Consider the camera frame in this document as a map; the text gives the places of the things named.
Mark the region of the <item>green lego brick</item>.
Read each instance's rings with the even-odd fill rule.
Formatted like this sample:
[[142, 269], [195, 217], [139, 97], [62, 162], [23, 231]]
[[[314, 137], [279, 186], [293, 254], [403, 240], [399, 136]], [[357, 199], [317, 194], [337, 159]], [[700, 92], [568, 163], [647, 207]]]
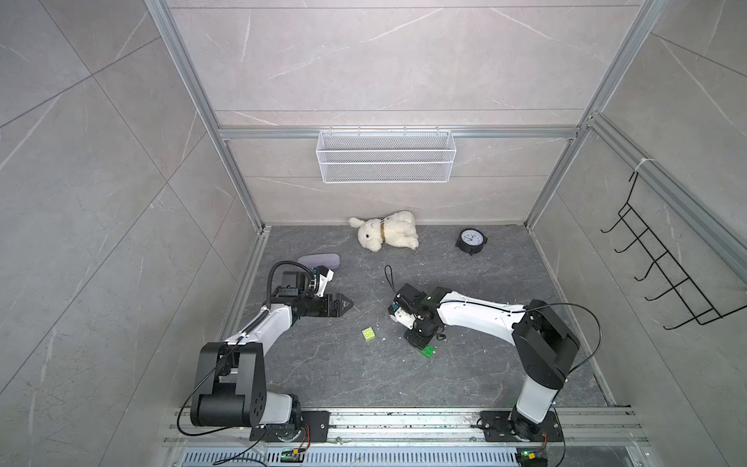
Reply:
[[430, 359], [435, 353], [435, 348], [433, 348], [433, 346], [426, 346], [426, 348], [424, 348], [420, 353]]

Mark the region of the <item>lime lego brick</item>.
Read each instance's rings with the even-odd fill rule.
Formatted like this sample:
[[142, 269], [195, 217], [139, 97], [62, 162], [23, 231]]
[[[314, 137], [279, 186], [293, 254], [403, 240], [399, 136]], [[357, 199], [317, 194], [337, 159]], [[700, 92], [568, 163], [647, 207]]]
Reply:
[[373, 328], [369, 327], [362, 331], [363, 338], [366, 342], [371, 342], [375, 339], [375, 331]]

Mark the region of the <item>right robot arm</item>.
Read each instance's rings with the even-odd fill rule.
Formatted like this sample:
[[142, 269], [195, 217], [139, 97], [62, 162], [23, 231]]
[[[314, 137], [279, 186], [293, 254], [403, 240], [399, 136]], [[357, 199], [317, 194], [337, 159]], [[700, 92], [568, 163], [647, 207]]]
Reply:
[[513, 346], [525, 372], [519, 399], [503, 420], [482, 414], [482, 430], [488, 438], [501, 432], [529, 442], [554, 438], [545, 423], [571, 373], [580, 342], [550, 305], [538, 300], [498, 304], [443, 287], [425, 293], [406, 284], [395, 293], [388, 313], [406, 328], [405, 339], [419, 350], [449, 326], [479, 331]]

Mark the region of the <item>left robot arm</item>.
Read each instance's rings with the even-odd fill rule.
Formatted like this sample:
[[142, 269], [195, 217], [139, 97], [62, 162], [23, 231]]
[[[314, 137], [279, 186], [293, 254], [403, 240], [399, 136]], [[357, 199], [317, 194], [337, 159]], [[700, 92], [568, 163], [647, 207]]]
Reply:
[[[265, 356], [278, 339], [303, 317], [337, 318], [354, 306], [344, 294], [311, 293], [271, 295], [259, 314], [244, 328], [221, 342], [205, 344], [198, 355], [196, 383], [176, 417], [176, 427], [186, 437], [200, 437], [232, 428], [250, 428], [265, 439], [310, 443], [296, 395], [268, 390]], [[190, 410], [190, 423], [181, 424]]]

